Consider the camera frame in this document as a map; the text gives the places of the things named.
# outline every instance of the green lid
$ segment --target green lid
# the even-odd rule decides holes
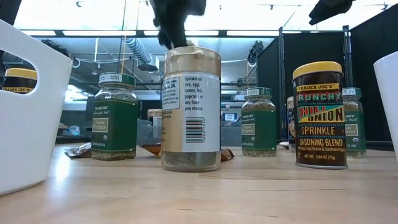
[[[357,96],[362,97],[361,89],[355,87],[343,88],[343,96]]]
[[[136,79],[131,75],[116,72],[106,72],[99,76],[98,84],[104,83],[120,83],[128,86],[135,86]]]
[[[251,97],[251,96],[269,96],[272,97],[272,90],[270,88],[265,87],[256,87],[256,88],[248,88],[244,92],[244,97]]]

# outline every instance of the white plastic basket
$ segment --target white plastic basket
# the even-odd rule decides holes
[[[0,20],[0,49],[30,62],[36,88],[20,95],[0,91],[0,195],[47,176],[72,61]]]
[[[380,58],[373,64],[373,67],[398,161],[398,119],[396,115],[398,109],[398,52]]]

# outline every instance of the barcode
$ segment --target barcode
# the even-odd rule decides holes
[[[185,118],[185,142],[203,143],[206,141],[206,119],[204,117]]]

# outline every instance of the fluorescent light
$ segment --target fluorescent light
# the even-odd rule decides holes
[[[218,30],[186,30],[185,35],[218,35]]]
[[[144,30],[145,35],[157,35],[159,30]]]
[[[81,89],[75,87],[74,85],[68,85],[68,90],[73,91],[75,93],[80,93]]]
[[[56,35],[54,31],[52,30],[21,30],[27,35],[42,35],[42,36],[48,36],[48,35]]]
[[[221,94],[237,94],[237,90],[222,90]]]
[[[278,36],[279,31],[247,31],[247,30],[229,30],[226,35],[240,36]]]
[[[302,32],[301,31],[282,31],[282,33],[284,33],[284,34],[301,34]]]
[[[136,35],[133,30],[65,30],[62,31],[64,35],[75,36],[120,36],[120,35]]]

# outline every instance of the black partition wall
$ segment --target black partition wall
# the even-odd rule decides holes
[[[272,102],[278,114],[277,137],[287,139],[287,127],[283,121],[287,119],[286,99],[293,95],[293,71],[306,63],[323,60],[338,62],[344,69],[344,36],[343,32],[283,34],[283,43],[279,42],[280,38],[276,38],[259,56],[257,78],[259,86],[272,89]]]
[[[293,96],[293,71],[301,65],[334,61],[344,71],[343,45],[343,32],[284,34],[286,98]]]
[[[366,140],[391,142],[373,64],[398,51],[398,4],[350,32],[353,83],[362,90]]]
[[[268,87],[272,89],[272,102],[276,106],[277,130],[280,130],[279,114],[280,114],[280,103],[279,103],[279,43],[278,38],[274,39],[265,48],[258,58],[257,63],[257,85],[259,87]],[[277,132],[277,139],[283,139],[281,132]]]

